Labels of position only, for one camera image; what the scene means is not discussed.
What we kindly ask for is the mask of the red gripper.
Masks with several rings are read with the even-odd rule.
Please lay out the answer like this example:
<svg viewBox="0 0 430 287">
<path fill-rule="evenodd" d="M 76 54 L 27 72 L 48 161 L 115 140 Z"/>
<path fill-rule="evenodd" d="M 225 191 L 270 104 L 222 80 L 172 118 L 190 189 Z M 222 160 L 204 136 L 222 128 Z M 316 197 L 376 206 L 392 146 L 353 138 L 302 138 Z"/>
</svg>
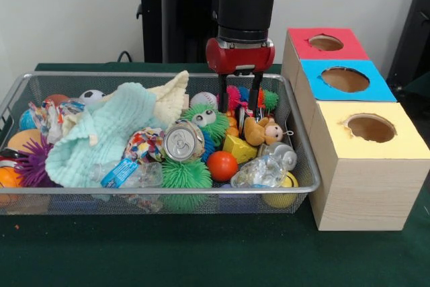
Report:
<svg viewBox="0 0 430 287">
<path fill-rule="evenodd" d="M 245 44 L 210 38 L 206 45 L 206 60 L 209 68 L 218 74 L 218 110 L 225 113 L 228 109 L 227 75 L 247 70 L 256 72 L 253 73 L 248 101 L 249 109 L 256 114 L 263 72 L 273 64 L 274 57 L 275 46 L 270 39 Z"/>
</svg>

